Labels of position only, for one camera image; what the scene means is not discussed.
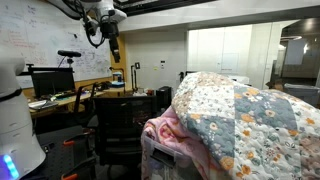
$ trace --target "computer monitor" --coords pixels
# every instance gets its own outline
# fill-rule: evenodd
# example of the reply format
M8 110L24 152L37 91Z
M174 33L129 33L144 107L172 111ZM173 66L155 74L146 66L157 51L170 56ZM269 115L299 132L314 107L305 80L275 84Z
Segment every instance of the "computer monitor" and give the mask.
M96 97L93 100L99 121L104 120L105 123L119 124L125 118L130 118L133 123L144 125L157 114L156 96Z
M36 97L75 90L72 72L41 72L31 75Z

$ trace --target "box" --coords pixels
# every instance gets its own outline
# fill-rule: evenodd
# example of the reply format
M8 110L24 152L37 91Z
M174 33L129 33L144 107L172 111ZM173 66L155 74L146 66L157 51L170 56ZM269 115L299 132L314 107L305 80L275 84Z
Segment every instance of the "box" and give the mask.
M192 159L145 136L148 175L152 180L202 179Z
M285 84L286 93L297 97L316 107L319 100L320 88L315 86Z

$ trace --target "pink blanket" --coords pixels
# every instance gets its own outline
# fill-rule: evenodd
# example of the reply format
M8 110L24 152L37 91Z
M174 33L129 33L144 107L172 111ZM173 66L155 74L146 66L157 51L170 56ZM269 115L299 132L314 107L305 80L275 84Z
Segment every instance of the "pink blanket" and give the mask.
M156 142L191 157L203 179L228 179L201 139L180 123L171 107L161 117L149 120L145 124L144 132ZM150 178L147 172L146 158L142 158L142 179Z

